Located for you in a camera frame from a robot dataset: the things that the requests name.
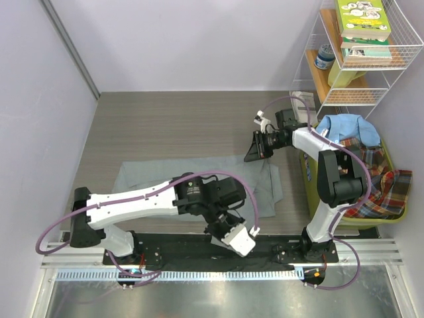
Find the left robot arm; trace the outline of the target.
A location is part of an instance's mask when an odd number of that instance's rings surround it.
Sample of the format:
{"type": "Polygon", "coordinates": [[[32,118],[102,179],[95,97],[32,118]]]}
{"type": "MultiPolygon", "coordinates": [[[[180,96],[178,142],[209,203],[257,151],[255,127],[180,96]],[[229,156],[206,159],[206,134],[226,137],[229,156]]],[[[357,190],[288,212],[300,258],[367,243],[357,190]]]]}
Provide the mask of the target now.
{"type": "Polygon", "coordinates": [[[109,195],[92,194],[87,187],[74,192],[73,209],[85,208],[71,218],[70,246],[88,248],[101,246],[126,264],[140,259],[141,248],[136,235],[119,229],[122,221],[145,217],[193,215],[203,217],[205,233],[222,247],[245,257],[256,243],[246,228],[246,220],[230,213],[237,203],[243,204],[246,192],[232,177],[219,179],[197,176],[177,179],[156,186],[109,195]]]}

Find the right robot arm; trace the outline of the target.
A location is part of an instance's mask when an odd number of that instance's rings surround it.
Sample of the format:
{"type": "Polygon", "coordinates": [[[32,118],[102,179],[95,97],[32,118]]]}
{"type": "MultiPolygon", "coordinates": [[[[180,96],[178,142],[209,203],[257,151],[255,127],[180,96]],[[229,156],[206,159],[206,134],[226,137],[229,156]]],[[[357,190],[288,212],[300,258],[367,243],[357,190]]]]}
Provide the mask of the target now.
{"type": "Polygon", "coordinates": [[[330,253],[333,233],[345,211],[358,203],[370,187],[367,169],[358,158],[359,151],[339,146],[318,134],[309,123],[299,123],[292,111],[275,114],[278,129],[269,131],[270,120],[258,111],[254,122],[260,126],[253,132],[245,162],[270,158],[274,151],[292,146],[317,163],[316,186],[319,204],[312,221],[302,230],[295,251],[306,262],[318,262],[330,253]]]}

